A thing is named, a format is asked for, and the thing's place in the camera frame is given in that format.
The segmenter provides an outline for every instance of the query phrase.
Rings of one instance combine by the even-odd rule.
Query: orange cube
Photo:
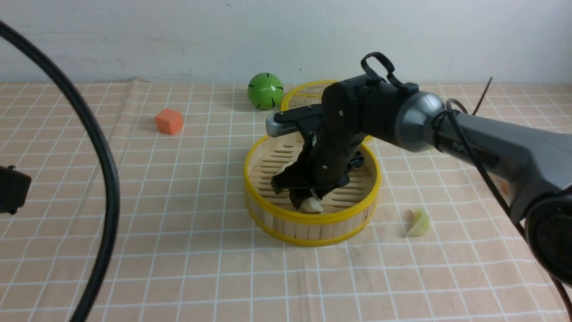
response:
[[[157,130],[159,132],[173,135],[182,129],[182,115],[174,109],[165,108],[155,116]]]

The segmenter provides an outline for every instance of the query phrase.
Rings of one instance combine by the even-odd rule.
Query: white wall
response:
[[[572,83],[571,0],[2,0],[0,19],[75,81],[300,83],[381,51],[402,81]],[[39,79],[0,42],[0,80]]]

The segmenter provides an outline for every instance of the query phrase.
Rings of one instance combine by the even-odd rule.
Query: green sphere with black markings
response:
[[[284,98],[282,82],[273,74],[260,73],[248,83],[248,99],[260,109],[279,106]]]

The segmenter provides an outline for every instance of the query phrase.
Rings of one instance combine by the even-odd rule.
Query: black cord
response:
[[[456,115],[460,112],[453,109],[451,104],[455,104],[457,107],[459,107],[459,109],[461,109],[463,111],[463,113],[467,114],[467,109],[458,100],[448,99],[445,102],[446,110],[444,112],[442,112],[441,116],[437,116],[436,119],[440,119],[441,117],[445,117],[445,115],[448,116],[449,121],[451,121],[451,124],[453,125],[453,129],[455,130],[457,136],[461,140],[461,143],[463,143],[465,150],[467,150],[469,157],[472,160],[472,163],[474,164],[476,169],[479,171],[484,182],[487,184],[487,187],[491,190],[492,195],[495,197],[496,201],[499,203],[499,205],[501,206],[501,208],[503,209],[505,214],[508,217],[510,217],[509,205],[507,204],[506,200],[502,197],[502,195],[499,192],[499,190],[497,189],[497,187],[492,182],[492,179],[488,175],[487,171],[485,170],[483,163],[476,156],[475,150],[473,150],[472,146],[469,144],[467,136],[464,134],[463,129],[461,129],[461,127],[459,126],[459,123],[457,122],[457,119],[456,119]],[[521,237],[524,240],[526,240],[525,230],[522,227],[522,225],[520,223],[518,223],[514,226],[517,229],[518,233],[521,235]],[[552,282],[554,283],[556,290],[558,291],[558,293],[560,294],[560,297],[562,298],[562,301],[564,302],[564,306],[566,307],[566,312],[568,313],[568,319],[570,321],[572,321],[572,302],[570,301],[570,297],[568,296],[568,293],[566,293],[566,290],[564,289],[564,286],[562,285],[562,283],[560,281],[558,281],[557,279],[555,279],[552,276],[550,276],[550,278],[552,279]]]
[[[85,131],[93,143],[93,147],[101,164],[105,181],[106,198],[103,236],[92,274],[89,277],[88,284],[85,287],[76,311],[71,317],[72,322],[84,322],[88,318],[89,312],[100,291],[101,284],[104,281],[117,235],[120,213],[120,190],[117,168],[113,160],[111,149],[105,140],[105,135],[101,131],[96,118],[93,116],[84,98],[58,66],[30,41],[24,38],[24,36],[1,20],[0,36],[38,65],[60,89],[84,125]]]

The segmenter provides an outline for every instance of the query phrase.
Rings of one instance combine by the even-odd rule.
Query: bamboo steamer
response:
[[[370,221],[381,185],[380,166],[375,155],[362,144],[364,164],[349,174],[350,183],[322,200],[324,212],[295,211],[288,193],[276,195],[270,181],[285,163],[296,160],[302,150],[299,133],[260,139],[244,164],[245,197],[248,211],[258,226],[289,244],[326,246],[356,235]]]

